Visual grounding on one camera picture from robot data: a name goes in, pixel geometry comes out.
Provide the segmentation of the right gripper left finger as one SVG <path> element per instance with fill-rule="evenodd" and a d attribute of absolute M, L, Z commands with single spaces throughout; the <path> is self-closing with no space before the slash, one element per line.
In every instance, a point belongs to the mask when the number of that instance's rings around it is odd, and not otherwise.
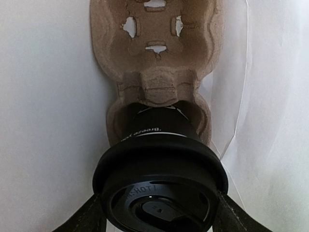
<path fill-rule="evenodd" d="M 53 232 L 105 232 L 106 217 L 100 197 L 94 194 L 65 223 Z"/>

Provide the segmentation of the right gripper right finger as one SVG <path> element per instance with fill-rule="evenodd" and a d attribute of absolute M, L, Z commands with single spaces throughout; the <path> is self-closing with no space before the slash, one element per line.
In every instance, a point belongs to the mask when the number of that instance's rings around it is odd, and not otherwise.
<path fill-rule="evenodd" d="M 219 192 L 219 205 L 212 230 L 214 232 L 271 232 L 250 217 L 227 194 Z"/>

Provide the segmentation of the black cup lid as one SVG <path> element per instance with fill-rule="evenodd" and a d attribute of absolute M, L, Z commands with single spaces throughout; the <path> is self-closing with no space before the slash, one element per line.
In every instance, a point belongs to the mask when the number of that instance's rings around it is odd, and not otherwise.
<path fill-rule="evenodd" d="M 206 232 L 228 191 L 217 156 L 174 136 L 114 145 L 99 160 L 92 185 L 107 220 L 125 232 Z"/>

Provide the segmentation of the cream paper bag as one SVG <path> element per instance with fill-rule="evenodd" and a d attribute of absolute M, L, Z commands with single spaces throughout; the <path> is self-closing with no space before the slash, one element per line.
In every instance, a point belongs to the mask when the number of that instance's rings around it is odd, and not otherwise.
<path fill-rule="evenodd" d="M 229 195 L 274 232 L 309 229 L 309 3 L 226 0 L 200 94 Z M 86 0 L 0 3 L 0 229 L 50 232 L 91 195 L 114 83 Z"/>

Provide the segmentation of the cardboard cup carrier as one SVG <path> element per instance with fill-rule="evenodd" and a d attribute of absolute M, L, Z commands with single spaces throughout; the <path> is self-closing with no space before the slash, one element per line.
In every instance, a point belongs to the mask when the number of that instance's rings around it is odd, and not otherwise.
<path fill-rule="evenodd" d="M 211 112 L 199 87 L 216 67 L 222 46 L 221 0 L 168 0 L 162 7 L 143 0 L 92 0 L 90 25 L 95 57 L 117 85 L 107 112 L 110 145 L 121 141 L 134 103 L 179 106 L 205 145 Z"/>

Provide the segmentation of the black paper coffee cup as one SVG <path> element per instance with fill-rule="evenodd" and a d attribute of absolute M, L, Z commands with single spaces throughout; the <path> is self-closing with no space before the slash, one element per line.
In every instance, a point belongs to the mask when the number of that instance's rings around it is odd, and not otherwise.
<path fill-rule="evenodd" d="M 192 123 L 175 106 L 140 110 L 129 120 L 122 141 L 147 135 L 180 136 L 201 142 Z"/>

